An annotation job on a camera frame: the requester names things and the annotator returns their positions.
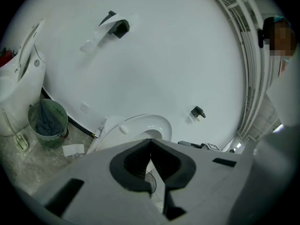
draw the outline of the toilet lid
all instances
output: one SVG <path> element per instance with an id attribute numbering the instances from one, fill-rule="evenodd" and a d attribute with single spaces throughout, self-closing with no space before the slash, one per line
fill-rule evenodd
<path id="1" fill-rule="evenodd" d="M 97 146 L 97 151 L 146 138 L 171 141 L 169 121 L 156 114 L 142 114 L 125 120 L 109 131 Z"/>

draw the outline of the toilet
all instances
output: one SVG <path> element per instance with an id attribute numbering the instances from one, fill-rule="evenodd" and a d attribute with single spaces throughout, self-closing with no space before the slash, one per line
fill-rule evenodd
<path id="1" fill-rule="evenodd" d="M 142 114 L 126 120 L 110 117 L 106 120 L 100 136 L 92 142 L 87 154 L 146 138 L 171 141 L 171 124 L 166 118 L 156 114 Z M 150 160 L 146 173 L 153 168 Z"/>
<path id="2" fill-rule="evenodd" d="M 44 23 L 42 19 L 34 25 L 18 54 L 0 67 L 0 136 L 12 135 L 12 129 L 17 132 L 26 126 L 29 106 L 39 101 L 46 63 L 34 43 Z"/>

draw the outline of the toilet brush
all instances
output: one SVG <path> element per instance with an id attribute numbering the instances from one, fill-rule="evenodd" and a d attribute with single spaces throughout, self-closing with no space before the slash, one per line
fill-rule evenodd
<path id="1" fill-rule="evenodd" d="M 3 117 L 4 117 L 4 120 L 5 120 L 6 124 L 9 126 L 9 128 L 12 130 L 12 132 L 13 132 L 14 135 L 15 135 L 15 141 L 16 141 L 17 149 L 20 150 L 20 151 L 25 151 L 25 150 L 27 150 L 27 149 L 28 149 L 28 143 L 27 143 L 26 139 L 24 138 L 24 136 L 23 136 L 22 134 L 19 134 L 19 135 L 18 135 L 18 134 L 14 131 L 14 129 L 13 129 L 13 127 L 11 126 L 10 121 L 9 121 L 9 119 L 8 119 L 8 116 L 7 116 L 7 114 L 6 114 L 6 112 L 5 112 L 4 109 L 3 109 L 2 113 L 3 113 Z"/>

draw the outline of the wall outlet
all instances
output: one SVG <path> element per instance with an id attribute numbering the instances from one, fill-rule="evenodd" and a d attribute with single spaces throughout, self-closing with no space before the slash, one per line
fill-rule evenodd
<path id="1" fill-rule="evenodd" d="M 89 112 L 90 106 L 87 105 L 85 102 L 82 102 L 80 109 L 81 109 L 81 111 L 83 111 L 84 113 L 87 114 Z"/>

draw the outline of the tiled floor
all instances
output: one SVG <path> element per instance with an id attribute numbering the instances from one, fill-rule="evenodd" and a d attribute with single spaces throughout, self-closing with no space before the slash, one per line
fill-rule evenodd
<path id="1" fill-rule="evenodd" d="M 70 123 L 68 129 L 69 136 L 63 145 L 83 143 L 87 152 L 93 139 Z M 54 174 L 84 156 L 76 154 L 65 157 L 61 146 L 53 150 L 42 147 L 29 126 L 20 132 L 29 142 L 28 150 L 19 151 L 14 136 L 0 137 L 0 160 L 10 181 L 30 195 Z"/>

